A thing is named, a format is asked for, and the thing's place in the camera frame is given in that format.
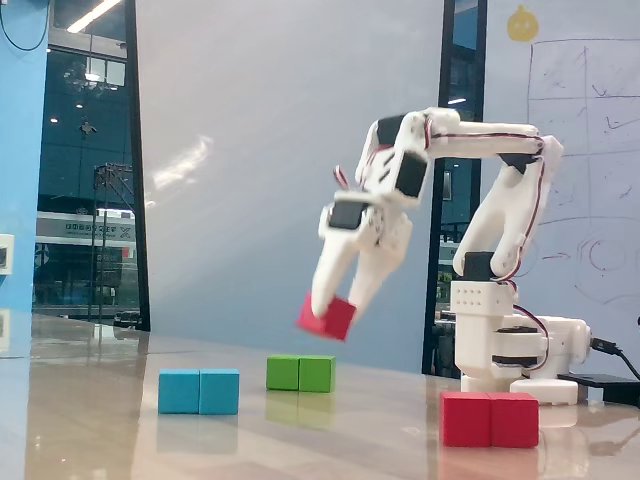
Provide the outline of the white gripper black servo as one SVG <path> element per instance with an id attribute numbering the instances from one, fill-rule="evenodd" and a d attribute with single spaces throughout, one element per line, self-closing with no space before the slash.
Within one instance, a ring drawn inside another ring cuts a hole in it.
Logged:
<path id="1" fill-rule="evenodd" d="M 348 268 L 359 257 L 349 303 L 355 307 L 353 318 L 360 319 L 404 261 L 412 230 L 408 216 L 380 195 L 336 192 L 319 221 L 324 245 L 312 279 L 313 314 L 322 317 L 328 311 Z"/>

